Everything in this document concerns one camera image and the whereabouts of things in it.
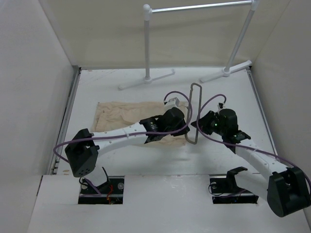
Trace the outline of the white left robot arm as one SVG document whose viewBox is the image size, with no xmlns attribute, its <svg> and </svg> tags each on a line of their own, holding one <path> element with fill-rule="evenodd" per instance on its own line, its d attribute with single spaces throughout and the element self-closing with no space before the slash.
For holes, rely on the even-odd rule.
<svg viewBox="0 0 311 233">
<path fill-rule="evenodd" d="M 97 193 L 105 193 L 109 181 L 97 165 L 100 156 L 132 145 L 145 145 L 160 141 L 167 135 L 185 135 L 190 131 L 184 113 L 172 107 L 162 115 L 142 119 L 125 128 L 108 132 L 90 133 L 82 129 L 65 147 L 65 154 L 75 178 L 85 178 Z"/>
</svg>

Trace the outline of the beige trousers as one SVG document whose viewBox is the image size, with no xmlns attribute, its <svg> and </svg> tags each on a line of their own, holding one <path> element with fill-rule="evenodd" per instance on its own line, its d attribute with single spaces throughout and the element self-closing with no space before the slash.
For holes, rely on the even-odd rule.
<svg viewBox="0 0 311 233">
<path fill-rule="evenodd" d="M 182 101 L 180 109 L 187 116 L 187 103 Z M 106 132 L 130 126 L 142 119 L 164 114 L 164 103 L 156 101 L 147 102 L 105 102 L 98 103 L 94 122 L 91 127 L 92 132 Z M 179 148 L 187 143 L 184 136 L 165 136 L 160 141 L 151 142 L 140 147 L 160 148 L 174 147 Z"/>
</svg>

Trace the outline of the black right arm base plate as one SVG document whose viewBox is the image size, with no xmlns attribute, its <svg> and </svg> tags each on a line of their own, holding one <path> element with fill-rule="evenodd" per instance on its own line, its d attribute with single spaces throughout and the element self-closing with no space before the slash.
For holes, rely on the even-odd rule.
<svg viewBox="0 0 311 233">
<path fill-rule="evenodd" d="M 250 191 L 239 188 L 225 175 L 210 176 L 208 191 L 213 204 L 257 204 L 259 197 Z"/>
</svg>

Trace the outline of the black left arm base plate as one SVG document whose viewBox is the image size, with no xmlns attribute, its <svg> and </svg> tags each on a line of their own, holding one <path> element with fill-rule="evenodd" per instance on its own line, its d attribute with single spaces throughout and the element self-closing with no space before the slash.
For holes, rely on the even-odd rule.
<svg viewBox="0 0 311 233">
<path fill-rule="evenodd" d="M 124 177 L 112 176 L 105 183 L 95 187 L 84 178 L 79 179 L 81 186 L 78 204 L 123 204 Z"/>
</svg>

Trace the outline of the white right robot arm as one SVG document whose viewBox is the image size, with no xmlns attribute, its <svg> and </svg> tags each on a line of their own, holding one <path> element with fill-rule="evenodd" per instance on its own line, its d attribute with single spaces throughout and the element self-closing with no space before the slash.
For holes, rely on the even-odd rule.
<svg viewBox="0 0 311 233">
<path fill-rule="evenodd" d="M 191 125 L 202 134 L 213 133 L 221 136 L 221 143 L 234 154 L 247 161 L 261 178 L 247 175 L 247 169 L 239 167 L 227 172 L 226 188 L 231 192 L 246 189 L 267 201 L 270 209 L 278 217 L 284 217 L 311 205 L 311 195 L 304 172 L 296 167 L 288 167 L 264 154 L 251 137 L 239 130 L 238 119 L 232 109 L 209 111 Z"/>
</svg>

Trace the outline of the grey wire hanger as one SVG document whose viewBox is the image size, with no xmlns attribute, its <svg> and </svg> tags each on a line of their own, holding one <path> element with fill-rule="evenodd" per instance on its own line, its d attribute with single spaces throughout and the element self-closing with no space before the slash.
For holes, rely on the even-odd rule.
<svg viewBox="0 0 311 233">
<path fill-rule="evenodd" d="M 187 120 L 190 120 L 191 122 L 195 121 L 197 119 L 197 113 L 200 110 L 202 106 L 202 94 L 203 94 L 203 88 L 200 84 L 198 83 L 192 83 L 190 85 L 190 93 L 189 93 L 189 100 L 192 104 L 192 116 L 190 116 L 190 108 L 187 107 L 188 112 L 187 112 Z M 192 144 L 196 145 L 198 142 L 198 136 L 199 136 L 199 130 L 195 129 L 195 136 L 194 139 L 189 137 L 189 133 L 192 135 L 193 132 L 188 132 L 185 135 L 185 140 Z"/>
</svg>

